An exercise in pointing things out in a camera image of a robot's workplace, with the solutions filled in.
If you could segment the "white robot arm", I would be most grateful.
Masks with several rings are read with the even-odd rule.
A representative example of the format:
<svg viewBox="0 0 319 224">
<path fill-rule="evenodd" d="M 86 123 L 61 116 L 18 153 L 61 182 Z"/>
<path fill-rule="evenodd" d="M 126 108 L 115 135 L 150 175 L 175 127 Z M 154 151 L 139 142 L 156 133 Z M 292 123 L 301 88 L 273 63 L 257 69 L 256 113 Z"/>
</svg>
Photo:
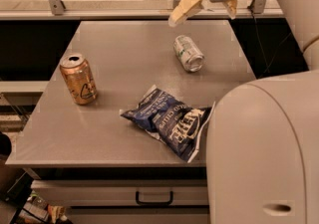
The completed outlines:
<svg viewBox="0 0 319 224">
<path fill-rule="evenodd" d="M 210 224 L 319 224 L 319 0 L 277 0 L 307 71 L 243 84 L 206 140 Z"/>
</svg>

